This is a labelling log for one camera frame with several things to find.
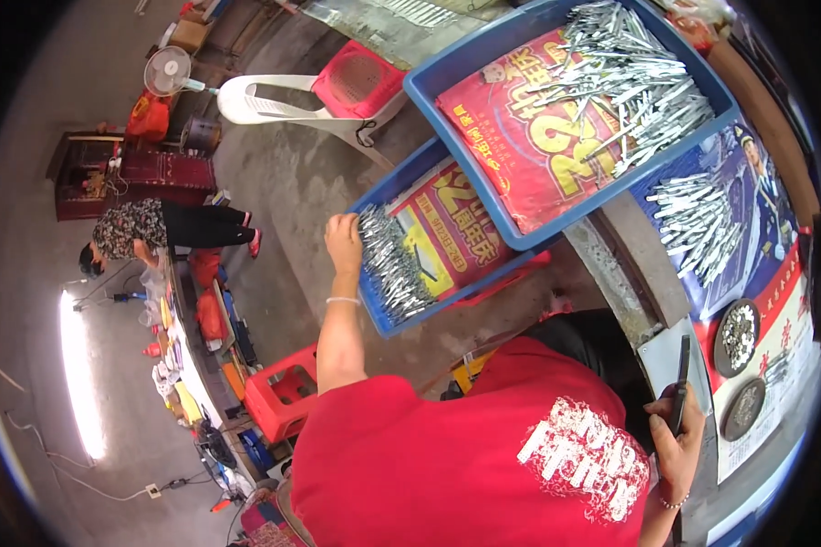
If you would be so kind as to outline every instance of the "white plastic chair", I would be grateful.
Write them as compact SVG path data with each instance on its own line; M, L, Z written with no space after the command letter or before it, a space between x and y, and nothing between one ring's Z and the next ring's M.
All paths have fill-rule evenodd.
M239 125L269 124L271 122L292 122L323 129L342 138L352 147L361 151L383 169L392 170L394 164L373 148L370 134L391 120L407 102L407 94L399 91L380 109L371 120L360 118L336 118L327 108L315 112L279 103L271 99L255 96L258 85L300 89L312 92L317 76L289 74L255 74L237 76L219 88L217 103L219 112L230 122Z

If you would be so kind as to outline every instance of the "white graphic print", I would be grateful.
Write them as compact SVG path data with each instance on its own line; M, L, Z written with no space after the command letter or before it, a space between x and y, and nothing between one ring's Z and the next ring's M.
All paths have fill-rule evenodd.
M590 521L625 521L648 491L648 460L635 439L586 403L568 398L557 398L517 459L548 494L589 495L585 517Z

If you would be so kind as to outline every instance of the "fluorescent light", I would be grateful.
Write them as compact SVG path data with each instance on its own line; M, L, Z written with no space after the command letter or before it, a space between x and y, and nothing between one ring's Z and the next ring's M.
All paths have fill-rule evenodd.
M94 380L88 362L88 336L79 312L73 311L73 297L61 294L61 349L64 352L64 376L70 391L70 402L76 426L86 452L92 459L103 458L107 446L103 438L100 415L94 402Z

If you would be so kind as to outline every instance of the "man in uniform on poster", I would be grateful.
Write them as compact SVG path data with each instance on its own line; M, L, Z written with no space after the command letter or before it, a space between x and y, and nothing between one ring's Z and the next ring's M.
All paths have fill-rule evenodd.
M784 196L778 190L778 183L775 173L770 173L771 160L769 159L769 156L767 156L764 160L761 155L760 148L757 146L754 135L751 133L750 129L737 124L733 127L733 134L735 135L739 146L742 147L743 152L745 153L745 159L748 160L748 166L751 168L752 177L755 184L755 195L759 193L763 196L764 201L771 212L771 215L769 215L766 221L766 229L763 233L766 234L766 240L772 244L773 256L778 261L782 261L787 254L788 247L790 246L790 243L792 243L793 235L795 235L796 232L793 230L793 227L790 226L790 223L785 221L788 223L788 229L790 230L791 237L785 238L785 234L783 234L782 223L779 222L779 219L781 218L779 208L784 200ZM776 228L776 235L774 238L775 241L772 241L770 239L770 234L772 232L772 228L774 227Z

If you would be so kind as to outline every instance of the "bracelet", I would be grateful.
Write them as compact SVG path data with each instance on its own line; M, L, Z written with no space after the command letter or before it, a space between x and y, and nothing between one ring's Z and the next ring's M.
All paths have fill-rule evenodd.
M680 509L682 505L684 505L685 501L690 497L690 492L687 493L684 499L682 499L679 503L669 503L663 498L660 498L660 503L663 504L663 507L667 509Z
M347 297L330 297L326 299L326 304L330 304L331 302L353 302L356 305L361 305L361 300L348 299Z

